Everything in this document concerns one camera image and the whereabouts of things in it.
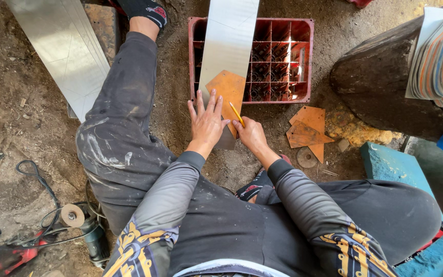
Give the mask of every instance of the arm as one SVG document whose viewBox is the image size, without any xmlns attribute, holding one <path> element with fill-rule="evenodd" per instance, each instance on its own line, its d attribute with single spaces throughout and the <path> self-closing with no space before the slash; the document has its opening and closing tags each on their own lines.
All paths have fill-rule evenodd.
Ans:
<svg viewBox="0 0 443 277">
<path fill-rule="evenodd" d="M 197 114 L 193 104 L 188 104 L 193 140 L 146 193 L 117 238 L 103 276 L 167 276 L 170 251 L 177 241 L 201 167 L 228 123 L 221 120 L 223 99 L 218 98 L 216 103 L 216 92 L 212 91 L 204 110 L 203 98 L 198 93 Z"/>
<path fill-rule="evenodd" d="M 302 171 L 268 147 L 259 123 L 234 125 L 261 161 L 286 211 L 314 248 L 328 276 L 396 276 L 377 241 L 357 227 L 336 202 Z"/>
</svg>

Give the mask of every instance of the aluminum sheet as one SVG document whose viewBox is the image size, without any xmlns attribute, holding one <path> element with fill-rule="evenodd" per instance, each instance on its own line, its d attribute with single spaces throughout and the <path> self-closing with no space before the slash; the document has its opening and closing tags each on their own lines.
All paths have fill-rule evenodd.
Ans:
<svg viewBox="0 0 443 277">
<path fill-rule="evenodd" d="M 258 7 L 259 0 L 211 0 L 199 81 L 205 105 L 209 100 L 206 84 L 220 72 L 247 76 Z M 235 148 L 228 127 L 215 148 Z"/>
<path fill-rule="evenodd" d="M 81 122 L 110 66 L 79 0 L 6 0 Z"/>
</svg>

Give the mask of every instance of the teal block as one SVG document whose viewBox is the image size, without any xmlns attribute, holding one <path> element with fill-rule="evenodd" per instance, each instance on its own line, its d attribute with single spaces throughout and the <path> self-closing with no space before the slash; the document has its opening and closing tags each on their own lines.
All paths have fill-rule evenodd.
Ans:
<svg viewBox="0 0 443 277">
<path fill-rule="evenodd" d="M 395 270 L 401 277 L 443 277 L 443 236 Z"/>
<path fill-rule="evenodd" d="M 435 198 L 414 156 L 372 142 L 366 142 L 360 152 L 369 179 L 405 183 Z"/>
</svg>

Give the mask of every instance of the person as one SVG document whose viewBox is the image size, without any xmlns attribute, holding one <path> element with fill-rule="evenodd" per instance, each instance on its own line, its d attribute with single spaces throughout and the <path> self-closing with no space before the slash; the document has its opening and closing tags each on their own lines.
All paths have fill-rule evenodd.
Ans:
<svg viewBox="0 0 443 277">
<path fill-rule="evenodd" d="M 391 265 L 437 233 L 440 210 L 426 192 L 380 180 L 316 184 L 268 147 L 260 123 L 222 120 L 216 91 L 206 108 L 197 92 L 197 112 L 188 101 L 193 139 L 176 157 L 148 132 L 168 15 L 151 0 L 119 3 L 130 30 L 76 136 L 118 236 L 103 276 L 397 276 Z M 200 174 L 227 124 L 264 168 L 238 197 Z"/>
</svg>

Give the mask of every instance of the pencil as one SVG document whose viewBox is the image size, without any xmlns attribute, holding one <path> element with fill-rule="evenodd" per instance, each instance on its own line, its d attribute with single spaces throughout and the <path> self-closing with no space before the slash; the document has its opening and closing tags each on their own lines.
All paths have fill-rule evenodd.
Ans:
<svg viewBox="0 0 443 277">
<path fill-rule="evenodd" d="M 244 123 L 244 121 L 242 120 L 242 117 L 240 117 L 239 113 L 237 112 L 237 110 L 235 109 L 235 107 L 233 106 L 233 104 L 231 102 L 228 102 L 230 104 L 230 107 L 232 107 L 233 112 L 235 112 L 235 115 L 239 118 L 240 123 L 242 124 L 242 127 L 246 127 L 246 124 Z"/>
</svg>

